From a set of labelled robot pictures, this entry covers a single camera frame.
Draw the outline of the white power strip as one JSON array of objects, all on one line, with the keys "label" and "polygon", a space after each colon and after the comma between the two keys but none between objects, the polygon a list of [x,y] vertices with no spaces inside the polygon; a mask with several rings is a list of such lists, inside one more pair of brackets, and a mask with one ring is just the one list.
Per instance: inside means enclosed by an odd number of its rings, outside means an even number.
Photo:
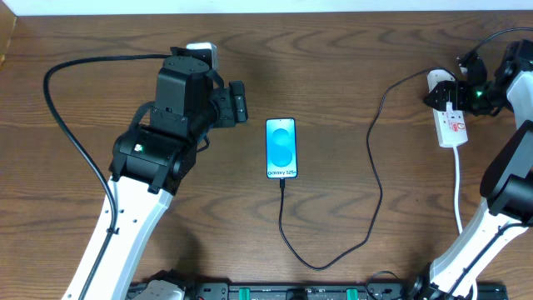
[{"label": "white power strip", "polygon": [[[429,72],[427,75],[428,88],[432,91],[438,83],[452,81],[452,75],[442,69]],[[468,141],[466,123],[462,111],[455,111],[450,104],[445,105],[444,111],[432,110],[436,125],[436,135],[441,148],[457,149]]]}]

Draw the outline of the blue Galaxy smartphone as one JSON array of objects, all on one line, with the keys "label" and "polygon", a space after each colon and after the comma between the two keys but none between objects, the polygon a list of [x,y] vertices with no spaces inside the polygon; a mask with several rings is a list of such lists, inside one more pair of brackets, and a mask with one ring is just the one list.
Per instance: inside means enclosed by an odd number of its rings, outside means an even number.
[{"label": "blue Galaxy smartphone", "polygon": [[296,120],[293,117],[266,120],[266,176],[270,179],[298,176]]}]

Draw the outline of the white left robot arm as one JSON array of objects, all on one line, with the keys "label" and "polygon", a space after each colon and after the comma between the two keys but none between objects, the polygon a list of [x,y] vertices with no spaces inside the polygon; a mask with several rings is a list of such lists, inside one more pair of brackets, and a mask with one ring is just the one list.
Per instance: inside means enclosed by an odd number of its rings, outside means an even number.
[{"label": "white left robot arm", "polygon": [[124,299],[154,227],[213,128],[248,119],[244,85],[226,86],[205,50],[164,57],[156,98],[113,145],[106,202],[66,299]]}]

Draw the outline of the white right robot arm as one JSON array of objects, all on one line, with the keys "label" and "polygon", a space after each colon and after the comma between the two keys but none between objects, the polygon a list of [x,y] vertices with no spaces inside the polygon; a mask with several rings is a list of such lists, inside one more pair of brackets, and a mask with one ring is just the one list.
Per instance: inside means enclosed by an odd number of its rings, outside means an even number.
[{"label": "white right robot arm", "polygon": [[410,299],[468,299],[480,273],[504,248],[532,226],[532,43],[512,42],[493,80],[476,50],[460,57],[465,79],[427,75],[426,106],[449,117],[467,112],[514,113],[516,132],[486,169],[481,202],[474,217],[444,254],[429,263],[416,279]]}]

